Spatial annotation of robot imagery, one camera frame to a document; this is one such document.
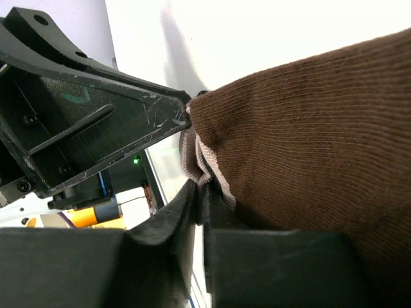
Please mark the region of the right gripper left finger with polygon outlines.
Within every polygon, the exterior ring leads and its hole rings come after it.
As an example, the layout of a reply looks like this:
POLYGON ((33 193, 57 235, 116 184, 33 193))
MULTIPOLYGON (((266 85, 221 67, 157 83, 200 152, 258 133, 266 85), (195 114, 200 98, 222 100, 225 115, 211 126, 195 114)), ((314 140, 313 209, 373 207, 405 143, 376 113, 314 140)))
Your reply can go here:
POLYGON ((131 229, 121 261, 122 307, 184 307, 191 289, 196 185, 186 181, 158 213, 131 229))

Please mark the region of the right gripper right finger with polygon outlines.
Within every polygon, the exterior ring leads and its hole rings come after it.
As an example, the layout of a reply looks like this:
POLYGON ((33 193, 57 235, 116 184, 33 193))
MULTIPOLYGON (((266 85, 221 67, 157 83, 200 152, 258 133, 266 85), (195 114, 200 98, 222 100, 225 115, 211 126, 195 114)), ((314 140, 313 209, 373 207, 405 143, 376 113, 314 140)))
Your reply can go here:
POLYGON ((241 252, 239 238, 247 228, 213 184, 203 188, 201 202, 206 289, 213 307, 234 307, 234 281, 238 277, 235 255, 241 252))

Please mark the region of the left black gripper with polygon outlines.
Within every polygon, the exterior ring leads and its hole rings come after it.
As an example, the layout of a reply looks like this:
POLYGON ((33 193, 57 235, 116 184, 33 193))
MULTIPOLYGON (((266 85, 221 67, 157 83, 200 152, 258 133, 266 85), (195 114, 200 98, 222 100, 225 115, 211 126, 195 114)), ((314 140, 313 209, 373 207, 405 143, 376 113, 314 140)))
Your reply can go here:
POLYGON ((121 217, 99 172, 188 128, 188 101, 89 58, 48 14, 12 8, 1 19, 1 221, 121 217))

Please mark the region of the brown striped sock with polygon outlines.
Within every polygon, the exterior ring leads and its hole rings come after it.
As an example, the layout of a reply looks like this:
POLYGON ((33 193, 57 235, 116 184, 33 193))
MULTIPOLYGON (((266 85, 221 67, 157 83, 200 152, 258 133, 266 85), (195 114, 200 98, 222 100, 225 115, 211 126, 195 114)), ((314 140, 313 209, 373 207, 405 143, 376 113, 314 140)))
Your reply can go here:
POLYGON ((192 99, 186 176, 262 228, 348 236, 378 307, 410 306, 410 30, 192 99))

